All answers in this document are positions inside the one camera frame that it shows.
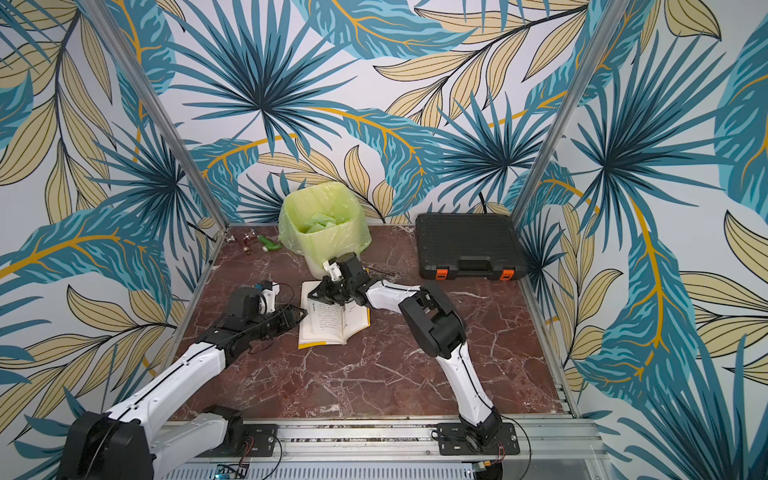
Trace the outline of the yellow children's book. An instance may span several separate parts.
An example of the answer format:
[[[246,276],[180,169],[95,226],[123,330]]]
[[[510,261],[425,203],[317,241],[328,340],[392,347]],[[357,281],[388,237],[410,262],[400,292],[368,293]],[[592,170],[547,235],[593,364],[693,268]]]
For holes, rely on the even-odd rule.
[[[370,310],[355,302],[344,306],[324,304],[308,295],[319,281],[302,283],[301,308],[307,312],[299,324],[298,348],[345,345],[358,332],[370,326]]]

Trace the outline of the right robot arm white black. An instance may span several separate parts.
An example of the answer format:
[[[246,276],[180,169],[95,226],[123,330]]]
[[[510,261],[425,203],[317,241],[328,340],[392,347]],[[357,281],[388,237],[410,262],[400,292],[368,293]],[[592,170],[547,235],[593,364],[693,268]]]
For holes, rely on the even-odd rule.
[[[491,445],[502,416],[483,389],[471,362],[465,324],[436,282],[406,286],[372,277],[354,253],[324,264],[326,275],[308,293],[328,305],[355,303],[373,310],[400,313],[418,346],[437,360],[458,405],[464,442],[474,453]]]

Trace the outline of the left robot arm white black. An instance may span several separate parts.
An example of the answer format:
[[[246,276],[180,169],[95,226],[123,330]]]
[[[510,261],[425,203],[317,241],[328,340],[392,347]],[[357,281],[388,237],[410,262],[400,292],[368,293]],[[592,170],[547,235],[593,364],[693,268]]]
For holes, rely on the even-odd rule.
[[[247,434],[234,409],[212,406],[180,427],[162,427],[252,342],[282,335],[306,317],[306,309],[275,297],[261,287],[237,289],[219,324],[158,377],[108,411],[80,416],[69,427],[57,478],[160,479],[206,452],[239,454]]]

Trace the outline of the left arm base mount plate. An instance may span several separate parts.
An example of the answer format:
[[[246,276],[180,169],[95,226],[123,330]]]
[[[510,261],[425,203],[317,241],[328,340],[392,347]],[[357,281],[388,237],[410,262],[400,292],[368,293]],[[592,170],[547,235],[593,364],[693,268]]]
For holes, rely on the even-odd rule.
[[[201,457],[271,457],[276,445],[277,431],[276,424],[243,424],[228,427],[223,442],[201,454]]]

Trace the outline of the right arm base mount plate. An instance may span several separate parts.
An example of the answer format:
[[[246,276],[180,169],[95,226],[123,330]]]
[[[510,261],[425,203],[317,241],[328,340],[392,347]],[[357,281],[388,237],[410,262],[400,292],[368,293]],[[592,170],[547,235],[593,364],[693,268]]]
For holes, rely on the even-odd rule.
[[[440,423],[431,431],[431,438],[438,443],[442,456],[502,456],[518,455],[520,445],[512,424],[502,423],[496,434],[480,443],[479,436],[470,433],[462,423]]]

